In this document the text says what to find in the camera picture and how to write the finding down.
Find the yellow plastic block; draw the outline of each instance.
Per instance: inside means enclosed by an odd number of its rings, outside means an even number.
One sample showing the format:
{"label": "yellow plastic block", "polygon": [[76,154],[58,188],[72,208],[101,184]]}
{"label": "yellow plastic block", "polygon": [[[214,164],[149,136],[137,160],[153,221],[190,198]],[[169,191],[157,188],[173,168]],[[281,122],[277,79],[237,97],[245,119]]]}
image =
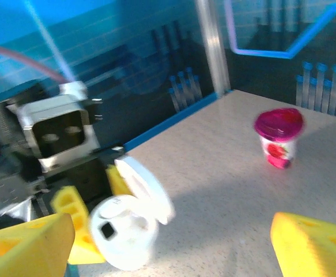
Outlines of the yellow plastic block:
{"label": "yellow plastic block", "polygon": [[108,166],[106,175],[109,180],[111,191],[113,195],[128,194],[133,195],[125,183],[122,176],[120,176],[118,169],[114,165]]}
{"label": "yellow plastic block", "polygon": [[0,277],[63,277],[74,228],[56,214],[0,230]]}
{"label": "yellow plastic block", "polygon": [[74,186],[66,186],[56,193],[51,200],[51,207],[56,213],[71,215],[75,229],[74,244],[71,249],[69,264],[104,263],[105,258],[96,248],[88,230],[88,210],[78,190]]}
{"label": "yellow plastic block", "polygon": [[336,277],[336,224],[278,212],[270,236],[284,277]]}

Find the blue edge trim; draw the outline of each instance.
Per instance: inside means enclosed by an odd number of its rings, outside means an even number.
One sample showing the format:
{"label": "blue edge trim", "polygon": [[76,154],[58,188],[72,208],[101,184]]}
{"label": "blue edge trim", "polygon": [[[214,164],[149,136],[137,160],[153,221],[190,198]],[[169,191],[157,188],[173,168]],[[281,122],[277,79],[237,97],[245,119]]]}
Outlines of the blue edge trim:
{"label": "blue edge trim", "polygon": [[172,117],[162,121],[162,123],[156,125],[155,127],[151,128],[150,130],[146,131],[143,134],[140,134],[138,137],[130,140],[127,142],[124,147],[126,151],[131,151],[133,148],[141,145],[142,143],[148,141],[150,138],[160,134],[161,132],[165,131],[166,129],[170,128],[174,124],[184,120],[185,118],[189,117],[190,115],[196,113],[200,109],[208,106],[209,104],[215,102],[218,99],[218,96],[215,92],[207,95],[207,97],[203,98],[199,102],[193,104],[192,106],[186,108],[183,111],[173,115]]}

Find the blue light strip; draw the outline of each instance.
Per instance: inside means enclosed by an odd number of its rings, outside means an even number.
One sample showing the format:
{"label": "blue light strip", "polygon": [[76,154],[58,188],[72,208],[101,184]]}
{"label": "blue light strip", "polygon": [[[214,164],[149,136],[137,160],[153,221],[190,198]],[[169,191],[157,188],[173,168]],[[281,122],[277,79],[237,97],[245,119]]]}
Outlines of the blue light strip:
{"label": "blue light strip", "polygon": [[248,50],[239,49],[237,46],[236,27],[233,17],[232,0],[225,1],[226,25],[228,27],[229,41],[231,50],[235,54],[257,56],[266,58],[292,59],[302,50],[335,16],[336,3],[330,5],[326,11],[310,25],[286,51],[265,51],[265,50]]}
{"label": "blue light strip", "polygon": [[217,100],[217,98],[218,98],[217,94],[213,92],[212,94],[207,95],[207,97],[203,98],[202,100],[193,104],[192,106],[184,109],[183,111],[180,111],[179,113],[173,115],[167,120],[162,121],[162,123],[156,125],[155,127],[152,127],[150,130],[146,131],[145,133],[140,134],[138,137],[128,141],[124,145],[126,151],[131,151],[133,148],[139,146],[145,141],[148,141],[150,138],[165,131],[166,129],[170,128],[171,126],[178,123],[179,121],[184,120],[186,117],[189,117],[190,115],[196,113],[200,109],[213,103],[215,100]]}

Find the cable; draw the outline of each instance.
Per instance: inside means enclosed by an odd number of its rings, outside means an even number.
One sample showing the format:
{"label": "cable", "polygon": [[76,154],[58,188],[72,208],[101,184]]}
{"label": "cable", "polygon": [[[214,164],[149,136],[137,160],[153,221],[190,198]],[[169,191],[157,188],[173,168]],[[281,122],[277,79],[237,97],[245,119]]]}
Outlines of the cable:
{"label": "cable", "polygon": [[65,84],[65,83],[70,83],[69,80],[64,78],[61,74],[58,72],[40,64],[39,62],[35,61],[34,59],[28,58],[18,52],[6,49],[4,47],[0,46],[0,55],[15,59],[16,61],[22,62],[28,66],[31,66],[38,71],[42,72],[46,76],[52,78],[54,81],[60,83],[60,84]]}

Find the glass panel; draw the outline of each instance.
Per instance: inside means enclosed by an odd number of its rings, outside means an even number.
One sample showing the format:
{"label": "glass panel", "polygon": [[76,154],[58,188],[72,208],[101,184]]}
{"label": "glass panel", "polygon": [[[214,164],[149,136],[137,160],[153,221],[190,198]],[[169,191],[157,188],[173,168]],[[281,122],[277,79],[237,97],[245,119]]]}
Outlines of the glass panel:
{"label": "glass panel", "polygon": [[[102,145],[125,143],[213,92],[194,0],[24,3],[0,1],[0,46],[103,99]],[[0,56],[0,92],[34,78],[58,93],[47,76]]]}
{"label": "glass panel", "polygon": [[336,1],[216,4],[232,88],[336,116]]}

